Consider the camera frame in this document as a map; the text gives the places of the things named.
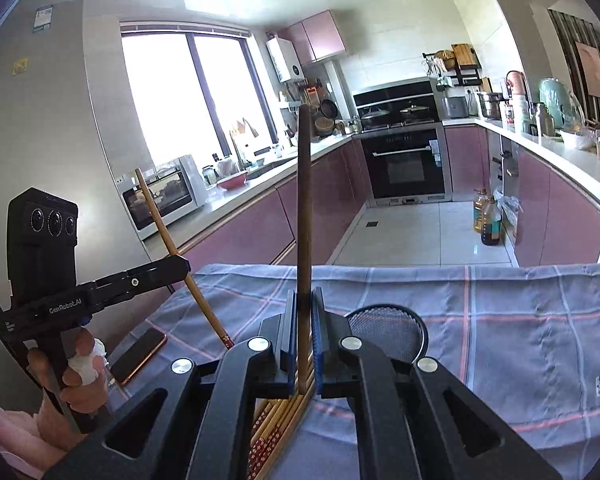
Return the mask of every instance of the bandage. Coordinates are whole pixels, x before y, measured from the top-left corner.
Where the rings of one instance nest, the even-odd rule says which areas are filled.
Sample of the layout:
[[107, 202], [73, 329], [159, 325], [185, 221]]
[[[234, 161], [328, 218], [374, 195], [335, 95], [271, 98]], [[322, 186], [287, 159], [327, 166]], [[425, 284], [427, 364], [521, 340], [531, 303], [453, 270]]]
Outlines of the bandage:
[[100, 356], [104, 361], [104, 365], [106, 366], [108, 364], [105, 359], [107, 352], [104, 349], [102, 341], [99, 339], [95, 339], [94, 341], [95, 344], [93, 345], [93, 350], [89, 355], [82, 356], [76, 354], [69, 359], [69, 368], [78, 372], [78, 375], [80, 375], [80, 378], [82, 379], [82, 386], [91, 384], [98, 378], [98, 371], [93, 367], [94, 357]]

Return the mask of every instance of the sink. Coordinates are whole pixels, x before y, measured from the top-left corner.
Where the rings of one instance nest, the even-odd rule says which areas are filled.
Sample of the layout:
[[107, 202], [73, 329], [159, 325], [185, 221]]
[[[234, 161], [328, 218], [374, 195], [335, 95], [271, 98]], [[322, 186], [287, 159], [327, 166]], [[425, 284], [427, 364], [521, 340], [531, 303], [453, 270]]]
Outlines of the sink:
[[269, 162], [268, 164], [264, 164], [263, 166], [260, 166], [256, 170], [251, 171], [247, 175], [247, 180], [253, 180], [254, 178], [263, 176], [268, 171], [274, 170], [275, 168], [278, 168], [279, 166], [282, 166], [283, 164], [286, 164], [290, 160], [294, 160], [295, 158], [297, 158], [297, 156], [288, 156], [286, 158], [277, 158], [276, 160], [273, 160], [272, 162]]

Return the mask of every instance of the window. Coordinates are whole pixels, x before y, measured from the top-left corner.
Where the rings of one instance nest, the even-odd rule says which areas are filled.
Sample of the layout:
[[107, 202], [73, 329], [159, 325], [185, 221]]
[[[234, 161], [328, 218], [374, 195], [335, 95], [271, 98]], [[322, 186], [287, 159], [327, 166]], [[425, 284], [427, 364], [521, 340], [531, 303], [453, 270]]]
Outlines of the window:
[[158, 166], [191, 154], [201, 170], [230, 155], [229, 131], [258, 134], [247, 153], [277, 142], [244, 38], [197, 33], [125, 34], [126, 71], [144, 139]]

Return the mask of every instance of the water heater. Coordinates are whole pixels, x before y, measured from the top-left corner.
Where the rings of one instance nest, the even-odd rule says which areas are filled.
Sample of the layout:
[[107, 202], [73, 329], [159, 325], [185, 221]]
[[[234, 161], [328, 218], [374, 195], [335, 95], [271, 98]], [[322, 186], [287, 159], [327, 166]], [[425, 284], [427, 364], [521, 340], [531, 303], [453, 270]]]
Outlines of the water heater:
[[267, 41], [267, 48], [281, 83], [304, 79], [293, 43], [276, 36]]

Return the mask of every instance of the white countertop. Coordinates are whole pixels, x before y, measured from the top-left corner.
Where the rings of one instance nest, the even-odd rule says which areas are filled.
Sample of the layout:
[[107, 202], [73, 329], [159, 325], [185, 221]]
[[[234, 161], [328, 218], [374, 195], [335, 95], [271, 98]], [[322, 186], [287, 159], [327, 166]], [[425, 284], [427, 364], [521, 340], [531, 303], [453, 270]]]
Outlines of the white countertop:
[[555, 166], [600, 202], [600, 161], [595, 153], [572, 150], [565, 147], [562, 142], [555, 142], [546, 137], [533, 137], [510, 132], [504, 129], [499, 121], [468, 118], [444, 120], [442, 124], [444, 126], [477, 124], [507, 137]]
[[[337, 135], [329, 136], [318, 142], [312, 142], [311, 160], [317, 160], [346, 144], [350, 140], [351, 136]], [[283, 157], [293, 156], [297, 152], [298, 150], [295, 149], [286, 150], [283, 152]], [[245, 186], [238, 189], [225, 191], [218, 188], [216, 194], [215, 191], [211, 191], [211, 195], [204, 206], [167, 226], [176, 247], [185, 244], [219, 219], [247, 203], [249, 200], [252, 200], [270, 187], [275, 186], [286, 177], [294, 174], [297, 170], [298, 160], [294, 158], [278, 168], [267, 171], [267, 173], [258, 178], [248, 180]], [[144, 240], [144, 245], [152, 260], [158, 260], [167, 255], [167, 249], [164, 247], [164, 243], [162, 243], [162, 239], [158, 233], [153, 234]]]

